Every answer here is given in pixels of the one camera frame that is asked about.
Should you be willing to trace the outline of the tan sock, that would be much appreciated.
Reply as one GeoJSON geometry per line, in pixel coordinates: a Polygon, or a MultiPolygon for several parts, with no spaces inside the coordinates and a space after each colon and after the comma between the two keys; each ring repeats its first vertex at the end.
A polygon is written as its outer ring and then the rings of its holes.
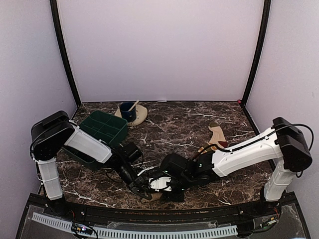
{"type": "Polygon", "coordinates": [[[142,198],[141,202],[142,203],[149,203],[149,202],[159,201],[160,198],[162,197],[162,195],[163,195],[162,192],[150,193],[151,198],[150,199],[142,198]]]}

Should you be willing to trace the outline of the green plastic divided tray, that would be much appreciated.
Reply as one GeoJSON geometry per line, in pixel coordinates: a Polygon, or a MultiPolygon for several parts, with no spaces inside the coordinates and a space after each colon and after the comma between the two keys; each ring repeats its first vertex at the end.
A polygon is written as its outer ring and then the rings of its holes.
{"type": "Polygon", "coordinates": [[[94,111],[62,147],[66,153],[86,168],[97,171],[115,155],[117,147],[127,136],[127,121],[123,118],[94,111]]]}

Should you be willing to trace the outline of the striped brown red sock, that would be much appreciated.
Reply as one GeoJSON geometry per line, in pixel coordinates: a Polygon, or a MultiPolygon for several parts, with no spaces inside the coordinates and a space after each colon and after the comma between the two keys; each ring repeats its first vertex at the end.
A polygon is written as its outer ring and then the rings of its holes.
{"type": "Polygon", "coordinates": [[[220,148],[226,148],[228,146],[223,130],[218,123],[211,122],[208,126],[208,129],[212,132],[212,137],[210,141],[202,145],[198,152],[201,152],[204,148],[212,144],[217,144],[220,148]]]}

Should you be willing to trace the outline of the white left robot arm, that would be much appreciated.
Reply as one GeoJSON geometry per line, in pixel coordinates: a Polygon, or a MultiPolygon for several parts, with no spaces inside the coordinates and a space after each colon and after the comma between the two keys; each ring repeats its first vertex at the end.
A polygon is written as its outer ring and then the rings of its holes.
{"type": "Polygon", "coordinates": [[[60,149],[70,151],[82,164],[91,168],[111,168],[125,182],[131,192],[151,200],[148,181],[140,176],[131,163],[142,156],[134,143],[125,146],[114,145],[101,138],[95,138],[72,121],[64,111],[58,111],[37,122],[31,128],[30,157],[35,161],[40,181],[51,202],[51,209],[59,217],[70,213],[70,205],[62,200],[63,192],[56,164],[60,149]]]}

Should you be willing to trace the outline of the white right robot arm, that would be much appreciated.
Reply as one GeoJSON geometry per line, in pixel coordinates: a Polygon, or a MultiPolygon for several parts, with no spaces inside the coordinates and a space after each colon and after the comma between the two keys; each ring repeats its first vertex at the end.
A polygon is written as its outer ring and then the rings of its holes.
{"type": "Polygon", "coordinates": [[[206,185],[240,169],[263,161],[278,162],[270,180],[263,186],[261,200],[254,211],[265,216],[274,207],[297,173],[303,173],[313,162],[301,123],[292,124],[282,117],[259,135],[231,147],[209,144],[192,159],[178,154],[167,155],[160,165],[160,176],[149,179],[154,191],[179,193],[185,189],[206,185]]]}

